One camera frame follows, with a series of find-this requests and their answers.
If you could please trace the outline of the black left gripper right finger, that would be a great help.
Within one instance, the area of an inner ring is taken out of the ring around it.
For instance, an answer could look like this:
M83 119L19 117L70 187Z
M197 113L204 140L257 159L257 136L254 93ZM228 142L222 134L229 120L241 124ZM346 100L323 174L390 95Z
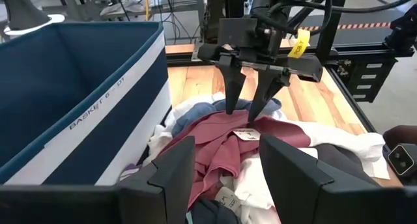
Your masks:
M262 135L259 153L281 224L380 224L377 184Z

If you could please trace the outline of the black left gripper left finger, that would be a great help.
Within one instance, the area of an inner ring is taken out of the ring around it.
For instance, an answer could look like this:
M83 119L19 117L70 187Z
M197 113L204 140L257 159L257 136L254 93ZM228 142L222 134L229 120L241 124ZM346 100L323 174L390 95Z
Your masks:
M122 224L185 224L195 138L185 137L117 184Z

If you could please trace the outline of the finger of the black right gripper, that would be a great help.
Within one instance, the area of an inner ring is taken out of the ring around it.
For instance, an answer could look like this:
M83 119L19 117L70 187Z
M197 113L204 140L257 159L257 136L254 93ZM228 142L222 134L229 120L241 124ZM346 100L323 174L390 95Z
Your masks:
M283 70L268 69L258 71L258 86L249 110L249 122L253 122L256 119L280 89L289 86L290 75L289 70L286 68Z
M236 107L246 76L241 72L241 63L233 56L221 55L217 68L225 87L225 111L231 115Z

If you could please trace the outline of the slate blue sock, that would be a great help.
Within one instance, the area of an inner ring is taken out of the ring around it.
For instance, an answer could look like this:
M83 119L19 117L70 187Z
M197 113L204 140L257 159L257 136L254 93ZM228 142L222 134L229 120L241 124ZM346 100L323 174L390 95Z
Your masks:
M226 107L225 99L217 100L213 102L212 105L215 111L225 111L225 107ZM251 105L252 105L252 101L245 100L245 99L238 99L235 109L236 110L246 109L249 111ZM277 117L278 119L284 117L284 114L281 112L281 102L276 98L272 98L271 100L269 100L266 106L264 106L261 113L264 115L269 115L271 117Z
M176 123L171 131L172 136L177 136L179 133L181 133L181 131L187 128L194 121L215 111L216 108L210 103L196 103L189 111L187 111L185 114L183 114L176 120Z

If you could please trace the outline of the white garments pile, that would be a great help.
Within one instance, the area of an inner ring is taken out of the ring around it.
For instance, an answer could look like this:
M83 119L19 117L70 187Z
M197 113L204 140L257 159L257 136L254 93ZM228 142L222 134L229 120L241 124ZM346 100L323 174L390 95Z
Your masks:
M179 117L189 111L196 103L207 102L212 104L217 100L223 100L222 94L194 96L174 107L169 112L165 124L155 127L154 135L149 139L149 157L146 162L150 162L159 156L162 149L174 138L171 131ZM272 118L284 122L286 120L284 117L280 119ZM234 194L240 199L239 210L243 224L260 224L263 221L267 224L278 224L280 222L263 175L259 148L257 153L242 160L237 178L229 174L221 175L220 181L214 186L214 189L201 194L193 205L202 198L214 198L219 189L224 186L234 191Z

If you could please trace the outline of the dark grey trousers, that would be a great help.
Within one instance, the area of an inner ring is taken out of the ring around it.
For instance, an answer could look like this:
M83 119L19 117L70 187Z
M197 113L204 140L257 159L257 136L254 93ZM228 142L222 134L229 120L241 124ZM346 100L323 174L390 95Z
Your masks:
M362 163L355 153L327 143L314 146L314 148L317 150L318 158L321 161L356 178L379 186L374 179L364 172Z

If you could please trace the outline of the maroon garment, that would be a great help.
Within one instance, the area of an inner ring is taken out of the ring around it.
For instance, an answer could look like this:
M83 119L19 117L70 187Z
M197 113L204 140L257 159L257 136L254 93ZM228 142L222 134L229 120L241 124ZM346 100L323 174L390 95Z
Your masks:
M236 110L231 115L223 111L209 113L191 123L162 149L161 155L177 146L185 137L192 136L195 139L194 180L188 207L201 194L214 189L221 175L229 174L237 178L242 160L258 152L259 141L239 138L234 133L236 129L253 128L296 148L310 146L310 137L296 124L261 115L248 126L247 119L247 110Z

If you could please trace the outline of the white waffle-knit shirt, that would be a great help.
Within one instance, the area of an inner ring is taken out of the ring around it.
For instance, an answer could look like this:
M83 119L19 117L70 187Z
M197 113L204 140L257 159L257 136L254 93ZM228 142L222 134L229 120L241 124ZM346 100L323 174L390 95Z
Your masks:
M299 126L310 138L310 147L323 143L353 152L360 160L364 172L374 178L390 179L386 160L382 154L385 141L381 134L363 133L355 135L340 128L317 122L285 120Z

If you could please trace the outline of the grey metal workbench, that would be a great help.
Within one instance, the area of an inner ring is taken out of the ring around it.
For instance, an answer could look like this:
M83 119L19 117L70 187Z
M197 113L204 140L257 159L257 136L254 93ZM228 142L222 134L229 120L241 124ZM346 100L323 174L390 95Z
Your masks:
M105 19L99 12L109 1L122 0L59 0L58 10L76 21L159 21L168 30L169 43L194 43L202 41L206 0L153 0L154 14Z

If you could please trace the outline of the black drawer cabinet white labels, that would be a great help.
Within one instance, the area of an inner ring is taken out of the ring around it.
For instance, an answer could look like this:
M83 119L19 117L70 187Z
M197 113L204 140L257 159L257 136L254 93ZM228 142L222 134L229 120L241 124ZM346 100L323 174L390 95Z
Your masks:
M355 61L345 86L357 102L372 103L397 59Z

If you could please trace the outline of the black floor mat striped edge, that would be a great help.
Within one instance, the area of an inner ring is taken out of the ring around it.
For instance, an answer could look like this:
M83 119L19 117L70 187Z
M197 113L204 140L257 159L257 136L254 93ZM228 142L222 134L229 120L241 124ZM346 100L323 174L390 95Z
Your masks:
M390 23L403 15L400 10L371 14L342 14L334 38L334 47L353 44L376 44L390 35Z

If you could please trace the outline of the person's leg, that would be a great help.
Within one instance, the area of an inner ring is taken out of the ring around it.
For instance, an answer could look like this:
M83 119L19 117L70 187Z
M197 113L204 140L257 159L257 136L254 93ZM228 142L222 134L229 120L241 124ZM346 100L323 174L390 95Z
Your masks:
M394 149L398 144L417 144L417 126L399 125L383 133L383 138L389 149Z

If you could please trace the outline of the white crumpled sheet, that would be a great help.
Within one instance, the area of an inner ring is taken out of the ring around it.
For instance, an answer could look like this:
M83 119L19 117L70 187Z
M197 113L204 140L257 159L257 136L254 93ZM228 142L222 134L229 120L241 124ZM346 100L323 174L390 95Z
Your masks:
M152 7L154 6L153 0L122 0L122 1L109 1L109 4L100 10L99 16L101 18L120 18L126 15L137 17L144 15L147 19L150 19L154 14Z

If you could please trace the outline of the black clamp device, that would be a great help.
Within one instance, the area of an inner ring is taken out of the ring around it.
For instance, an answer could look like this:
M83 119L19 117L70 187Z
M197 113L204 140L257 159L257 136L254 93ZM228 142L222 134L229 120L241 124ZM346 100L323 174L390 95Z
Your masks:
M417 3L402 17L390 23L392 33L384 39L384 43L395 51L417 49Z

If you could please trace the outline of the navy white striped fabric basket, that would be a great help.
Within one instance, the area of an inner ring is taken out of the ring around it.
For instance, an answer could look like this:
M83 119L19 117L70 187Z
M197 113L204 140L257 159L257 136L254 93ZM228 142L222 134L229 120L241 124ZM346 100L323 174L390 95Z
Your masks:
M160 23L57 23L0 44L0 184L112 185L170 109Z

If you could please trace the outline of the round white stand base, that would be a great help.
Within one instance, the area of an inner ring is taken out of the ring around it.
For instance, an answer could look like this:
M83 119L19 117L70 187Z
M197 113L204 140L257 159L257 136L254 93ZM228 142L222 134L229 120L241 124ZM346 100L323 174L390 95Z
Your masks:
M39 10L31 0L3 0L7 11L7 25L4 33L17 37L36 31L53 23L65 21L62 14L46 14Z

